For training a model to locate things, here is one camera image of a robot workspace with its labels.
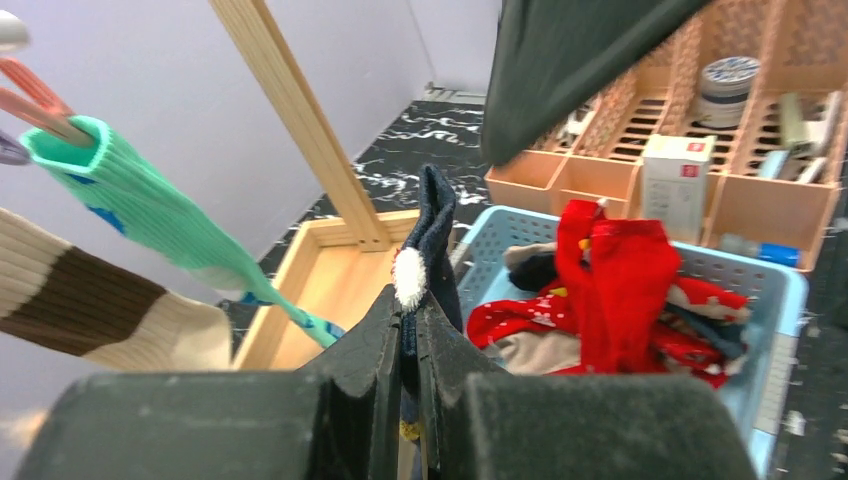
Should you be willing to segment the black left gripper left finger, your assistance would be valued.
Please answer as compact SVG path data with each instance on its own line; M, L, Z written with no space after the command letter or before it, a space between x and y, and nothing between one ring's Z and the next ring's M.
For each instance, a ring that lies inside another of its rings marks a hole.
M393 479L399 319L385 287L293 371L102 374L68 387L19 479Z

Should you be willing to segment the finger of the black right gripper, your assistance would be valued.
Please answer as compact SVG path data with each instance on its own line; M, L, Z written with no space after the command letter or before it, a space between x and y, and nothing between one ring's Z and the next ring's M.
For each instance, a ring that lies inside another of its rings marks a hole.
M480 150L505 166L705 7L702 0L505 1Z

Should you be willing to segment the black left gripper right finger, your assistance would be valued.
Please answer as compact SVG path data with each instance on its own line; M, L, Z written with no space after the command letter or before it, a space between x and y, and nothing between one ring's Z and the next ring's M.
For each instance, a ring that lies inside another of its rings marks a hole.
M754 479L728 409L683 375L517 376L432 297L415 315L427 479Z

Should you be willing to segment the dark navy sock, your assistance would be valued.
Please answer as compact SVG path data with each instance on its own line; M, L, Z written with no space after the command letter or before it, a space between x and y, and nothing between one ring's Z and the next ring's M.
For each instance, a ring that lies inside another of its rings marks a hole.
M432 295L450 324L463 329L463 316L448 248L456 209L456 195L443 173L426 164L419 171L419 217L395 255L392 284L400 315L402 396L401 436L417 445L420 440L419 372L416 312Z

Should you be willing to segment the mint green patterned sock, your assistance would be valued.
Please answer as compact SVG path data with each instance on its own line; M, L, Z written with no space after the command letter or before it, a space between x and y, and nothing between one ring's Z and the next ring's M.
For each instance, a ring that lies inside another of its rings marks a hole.
M74 116L71 123L93 138L92 146L73 146L39 128L19 141L90 212L230 301L281 307L322 347L344 335L343 328L288 301L239 242L106 122Z

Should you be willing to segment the coral clothespin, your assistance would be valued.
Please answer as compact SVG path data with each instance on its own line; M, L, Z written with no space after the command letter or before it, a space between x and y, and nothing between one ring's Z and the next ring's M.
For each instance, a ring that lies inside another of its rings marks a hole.
M27 97L1 89L1 109L66 143L90 147L94 139L69 122L73 110L20 61L3 57L1 73Z

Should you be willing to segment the lilac clothespin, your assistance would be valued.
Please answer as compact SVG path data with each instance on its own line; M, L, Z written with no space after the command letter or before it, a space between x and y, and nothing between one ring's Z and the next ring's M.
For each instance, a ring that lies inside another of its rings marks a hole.
M5 131L0 131L0 162L4 165L22 166L31 161L29 151Z

